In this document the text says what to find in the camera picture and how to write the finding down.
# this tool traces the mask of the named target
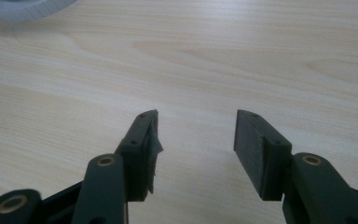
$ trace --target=screw hole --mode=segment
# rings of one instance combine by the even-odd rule
[[[317,157],[314,157],[314,156],[303,156],[303,161],[308,163],[308,164],[311,164],[311,165],[320,165],[322,164],[322,161],[321,159],[317,158]]]
[[[7,214],[23,207],[28,201],[25,195],[15,195],[0,203],[0,214]]]
[[[89,224],[104,224],[104,223],[106,223],[106,218],[104,217],[95,217],[89,222]]]
[[[110,164],[113,164],[115,162],[115,159],[113,157],[103,157],[98,160],[99,166],[108,166]]]

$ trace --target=light wood surface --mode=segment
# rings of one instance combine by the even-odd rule
[[[358,189],[358,0],[78,0],[0,21],[0,195],[43,198],[159,112],[155,194],[136,223],[285,223],[233,151],[237,109]]]

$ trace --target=white object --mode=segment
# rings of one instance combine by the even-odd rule
[[[33,21],[69,7],[76,0],[0,0],[0,18]]]

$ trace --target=wood grain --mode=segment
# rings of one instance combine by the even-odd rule
[[[155,194],[136,223],[284,223],[233,152],[262,115],[358,189],[358,1],[85,1],[0,21],[0,195],[44,198],[159,111]]]

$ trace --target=wooden table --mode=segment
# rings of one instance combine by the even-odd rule
[[[159,111],[155,194],[136,223],[285,223],[233,151],[237,109],[358,189],[358,1],[86,1],[0,20],[0,195],[43,198]]]

